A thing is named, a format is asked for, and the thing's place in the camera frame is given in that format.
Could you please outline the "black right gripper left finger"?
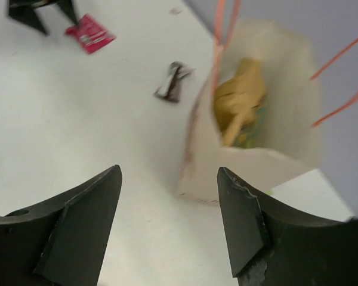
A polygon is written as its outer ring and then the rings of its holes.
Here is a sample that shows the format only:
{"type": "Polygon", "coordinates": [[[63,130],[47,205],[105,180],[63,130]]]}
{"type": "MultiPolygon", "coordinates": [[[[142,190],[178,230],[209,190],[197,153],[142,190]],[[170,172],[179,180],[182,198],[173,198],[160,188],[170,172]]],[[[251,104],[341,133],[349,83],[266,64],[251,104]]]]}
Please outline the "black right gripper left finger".
{"type": "Polygon", "coordinates": [[[0,285],[97,285],[121,168],[0,216],[0,285]]]}

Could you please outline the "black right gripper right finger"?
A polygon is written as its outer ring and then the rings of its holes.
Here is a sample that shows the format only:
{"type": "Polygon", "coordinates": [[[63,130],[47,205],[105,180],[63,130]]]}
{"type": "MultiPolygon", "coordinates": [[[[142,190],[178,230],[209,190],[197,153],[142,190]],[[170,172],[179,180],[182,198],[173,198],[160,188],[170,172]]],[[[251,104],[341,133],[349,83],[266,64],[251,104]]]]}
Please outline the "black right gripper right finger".
{"type": "Polygon", "coordinates": [[[358,285],[358,218],[338,222],[302,212],[225,167],[217,184],[239,285],[358,285]]]}

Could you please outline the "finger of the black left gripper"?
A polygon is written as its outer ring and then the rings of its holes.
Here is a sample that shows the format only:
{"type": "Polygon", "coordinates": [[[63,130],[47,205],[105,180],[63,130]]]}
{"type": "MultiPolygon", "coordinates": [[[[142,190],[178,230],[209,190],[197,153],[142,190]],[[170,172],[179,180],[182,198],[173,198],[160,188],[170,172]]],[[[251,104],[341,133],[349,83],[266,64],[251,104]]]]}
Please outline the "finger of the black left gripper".
{"type": "Polygon", "coordinates": [[[56,5],[72,23],[78,22],[74,2],[72,0],[56,0],[56,5]]]}
{"type": "Polygon", "coordinates": [[[44,24],[39,18],[36,10],[39,7],[48,5],[48,1],[21,1],[9,0],[8,1],[8,16],[9,18],[33,28],[44,35],[48,34],[44,24]]]}

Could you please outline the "red candy packet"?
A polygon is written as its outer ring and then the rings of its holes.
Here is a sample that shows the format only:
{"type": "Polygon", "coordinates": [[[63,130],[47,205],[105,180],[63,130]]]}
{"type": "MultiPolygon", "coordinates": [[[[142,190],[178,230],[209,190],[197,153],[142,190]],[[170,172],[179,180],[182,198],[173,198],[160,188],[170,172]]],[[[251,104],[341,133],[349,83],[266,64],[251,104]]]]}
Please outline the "red candy packet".
{"type": "Polygon", "coordinates": [[[71,26],[67,28],[65,35],[74,37],[87,54],[95,53],[116,39],[116,35],[89,14],[85,14],[79,20],[79,27],[71,26]]]}

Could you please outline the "white paper bag orange handles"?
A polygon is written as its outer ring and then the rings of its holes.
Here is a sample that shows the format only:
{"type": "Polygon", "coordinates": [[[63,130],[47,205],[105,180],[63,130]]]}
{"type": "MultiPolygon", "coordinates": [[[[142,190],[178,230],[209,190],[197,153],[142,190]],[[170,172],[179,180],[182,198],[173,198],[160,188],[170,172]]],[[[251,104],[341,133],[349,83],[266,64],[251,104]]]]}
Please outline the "white paper bag orange handles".
{"type": "Polygon", "coordinates": [[[219,204],[226,167],[256,189],[341,220],[358,213],[358,1],[240,1],[189,116],[177,195],[219,204]],[[242,58],[261,61],[267,112],[253,148],[225,147],[214,93],[242,58]]]}

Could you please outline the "brown kettle chips bag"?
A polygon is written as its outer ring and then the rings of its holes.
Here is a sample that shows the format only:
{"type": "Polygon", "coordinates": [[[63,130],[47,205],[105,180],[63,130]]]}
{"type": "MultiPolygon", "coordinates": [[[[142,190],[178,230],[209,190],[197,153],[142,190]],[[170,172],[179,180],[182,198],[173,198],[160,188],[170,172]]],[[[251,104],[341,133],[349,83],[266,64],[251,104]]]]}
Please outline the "brown kettle chips bag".
{"type": "Polygon", "coordinates": [[[225,147],[233,147],[240,132],[247,133],[256,119],[256,109],[266,102],[261,61],[242,58],[234,76],[214,93],[213,111],[225,147]]]}

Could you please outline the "light green snack packet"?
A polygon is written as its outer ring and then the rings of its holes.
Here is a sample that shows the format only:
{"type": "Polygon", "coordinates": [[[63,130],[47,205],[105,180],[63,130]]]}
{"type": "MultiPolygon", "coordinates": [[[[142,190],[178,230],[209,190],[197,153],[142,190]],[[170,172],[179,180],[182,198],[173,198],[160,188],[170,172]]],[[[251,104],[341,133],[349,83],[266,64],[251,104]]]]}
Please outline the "light green snack packet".
{"type": "Polygon", "coordinates": [[[267,112],[267,104],[260,105],[255,112],[256,119],[253,123],[250,124],[247,131],[247,138],[245,141],[245,148],[253,148],[255,145],[255,140],[261,130],[265,116],[267,112]]]}

